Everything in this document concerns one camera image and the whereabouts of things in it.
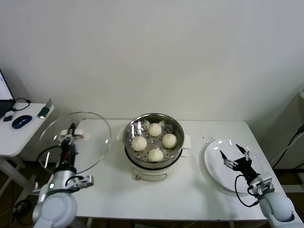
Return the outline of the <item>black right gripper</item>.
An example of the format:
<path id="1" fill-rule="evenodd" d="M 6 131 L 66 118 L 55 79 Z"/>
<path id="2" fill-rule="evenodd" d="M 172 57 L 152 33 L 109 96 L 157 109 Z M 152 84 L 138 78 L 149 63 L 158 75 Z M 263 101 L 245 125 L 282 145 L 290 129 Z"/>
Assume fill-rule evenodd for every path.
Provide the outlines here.
<path id="1" fill-rule="evenodd" d="M 247 184 L 250 184 L 254 179 L 258 177 L 259 174 L 251 167 L 252 159 L 250 157 L 249 151 L 246 151 L 242 146 L 238 144 L 236 144 L 236 146 L 244 155 L 244 157 L 232 161 L 229 160 L 226 155 L 220 150 L 221 157 L 225 166 L 228 168 L 234 168 L 234 171 L 241 172 L 245 177 Z"/>

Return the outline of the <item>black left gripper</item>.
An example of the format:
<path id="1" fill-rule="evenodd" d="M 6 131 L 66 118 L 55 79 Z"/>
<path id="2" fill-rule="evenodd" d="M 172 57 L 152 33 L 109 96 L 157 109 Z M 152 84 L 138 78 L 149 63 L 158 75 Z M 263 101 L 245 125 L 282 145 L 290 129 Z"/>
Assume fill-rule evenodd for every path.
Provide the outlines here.
<path id="1" fill-rule="evenodd" d="M 78 153 L 75 144 L 71 142 L 76 139 L 75 130 L 75 123 L 71 123 L 68 129 L 62 130 L 60 168 L 63 170 L 76 170 L 75 158 Z"/>

